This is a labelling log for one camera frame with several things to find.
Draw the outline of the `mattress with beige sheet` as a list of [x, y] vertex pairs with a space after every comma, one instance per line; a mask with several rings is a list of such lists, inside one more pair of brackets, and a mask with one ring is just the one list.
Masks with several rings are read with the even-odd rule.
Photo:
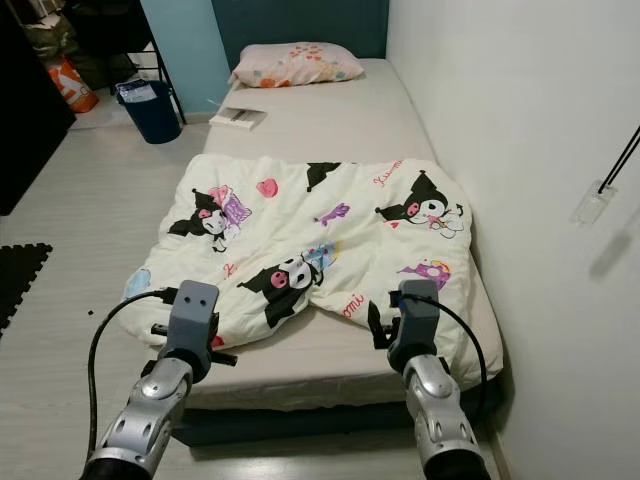
[[[288, 163], [417, 159], [442, 168], [387, 60], [366, 61], [365, 72], [349, 81], [274, 90], [237, 87], [225, 101], [229, 108], [266, 111], [268, 118], [253, 131], [212, 125], [201, 154], [269, 156]], [[447, 306], [436, 348], [467, 396], [483, 396], [492, 411], [506, 398], [500, 385], [503, 343], [472, 246], [474, 236], [474, 300], [462, 312]], [[210, 372], [196, 385], [189, 406], [197, 410], [317, 410], [404, 398], [401, 378], [372, 344], [369, 326], [319, 308], [307, 308], [268, 338], [219, 351], [236, 355], [238, 365]]]

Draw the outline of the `teal upholstered headboard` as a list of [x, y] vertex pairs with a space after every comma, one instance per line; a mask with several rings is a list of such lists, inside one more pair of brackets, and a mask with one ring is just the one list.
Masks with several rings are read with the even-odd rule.
[[326, 42], [387, 56], [390, 0], [211, 0], [230, 69], [251, 44]]

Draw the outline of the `cream cartoon print quilt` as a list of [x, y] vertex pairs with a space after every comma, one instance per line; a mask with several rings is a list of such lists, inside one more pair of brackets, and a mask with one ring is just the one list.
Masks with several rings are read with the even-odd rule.
[[200, 154], [180, 178], [157, 241], [125, 283], [119, 324], [150, 346], [169, 312], [152, 291], [184, 280], [220, 291], [224, 346], [270, 337], [307, 308], [366, 326], [370, 302], [393, 314], [402, 280], [429, 279], [443, 305], [475, 296], [472, 209], [442, 168], [288, 163]]

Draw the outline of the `black foam floor mat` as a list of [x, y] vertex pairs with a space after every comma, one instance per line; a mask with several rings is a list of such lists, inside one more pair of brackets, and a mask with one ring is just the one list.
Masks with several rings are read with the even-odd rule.
[[52, 252], [51, 244], [6, 244], [0, 247], [0, 332], [9, 328], [12, 316], [29, 291], [38, 271]]

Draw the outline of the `black fabric chair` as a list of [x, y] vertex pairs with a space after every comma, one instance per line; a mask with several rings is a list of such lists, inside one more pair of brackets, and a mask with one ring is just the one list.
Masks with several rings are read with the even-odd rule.
[[60, 14], [70, 28], [70, 64], [99, 96], [95, 108], [76, 115], [73, 131], [127, 124], [114, 87], [137, 79], [163, 82], [172, 93], [179, 122], [186, 122], [141, 0], [65, 0]]

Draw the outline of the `orange white shopping bag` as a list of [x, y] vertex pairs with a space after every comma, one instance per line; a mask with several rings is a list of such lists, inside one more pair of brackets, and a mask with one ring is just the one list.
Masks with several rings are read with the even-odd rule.
[[90, 113], [99, 105], [99, 96], [84, 83], [76, 68], [63, 56], [46, 65], [52, 83], [74, 114]]

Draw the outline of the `olive green bag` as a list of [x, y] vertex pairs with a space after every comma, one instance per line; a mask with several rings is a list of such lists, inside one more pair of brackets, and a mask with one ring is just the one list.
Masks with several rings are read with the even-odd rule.
[[76, 32], [64, 15], [52, 13], [36, 23], [23, 24], [22, 28], [42, 64], [60, 63], [81, 52]]

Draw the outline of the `pink patterned pillow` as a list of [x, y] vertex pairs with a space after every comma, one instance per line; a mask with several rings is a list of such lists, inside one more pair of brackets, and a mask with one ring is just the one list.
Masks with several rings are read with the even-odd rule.
[[230, 70], [230, 81], [250, 88], [282, 88], [352, 81], [364, 72], [360, 60], [337, 44], [251, 44]]

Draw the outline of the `black cabinet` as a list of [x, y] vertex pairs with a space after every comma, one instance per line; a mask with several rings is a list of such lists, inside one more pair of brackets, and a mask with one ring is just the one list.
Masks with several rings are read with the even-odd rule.
[[0, 105], [0, 207], [6, 216], [76, 120], [8, 0], [0, 0]]

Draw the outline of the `teal bed frame base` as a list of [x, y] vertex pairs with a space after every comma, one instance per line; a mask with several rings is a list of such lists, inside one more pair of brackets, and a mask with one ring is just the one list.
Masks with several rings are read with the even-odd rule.
[[173, 438], [188, 447], [204, 447], [412, 426], [403, 401], [320, 410], [187, 410]]

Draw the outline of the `white blue lettered book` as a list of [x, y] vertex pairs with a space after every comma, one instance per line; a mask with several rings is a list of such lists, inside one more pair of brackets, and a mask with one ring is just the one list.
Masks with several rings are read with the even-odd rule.
[[210, 125], [220, 125], [220, 127], [238, 129], [238, 131], [253, 131], [256, 127], [268, 118], [266, 111], [252, 108], [228, 108], [221, 106], [210, 116]]

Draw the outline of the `white blue plastic bag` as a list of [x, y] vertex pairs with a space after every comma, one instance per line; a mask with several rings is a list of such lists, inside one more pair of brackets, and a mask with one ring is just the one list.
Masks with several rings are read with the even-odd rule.
[[115, 84], [116, 100], [124, 105], [143, 104], [143, 102], [169, 102], [168, 83], [151, 79], [133, 79], [133, 81]]

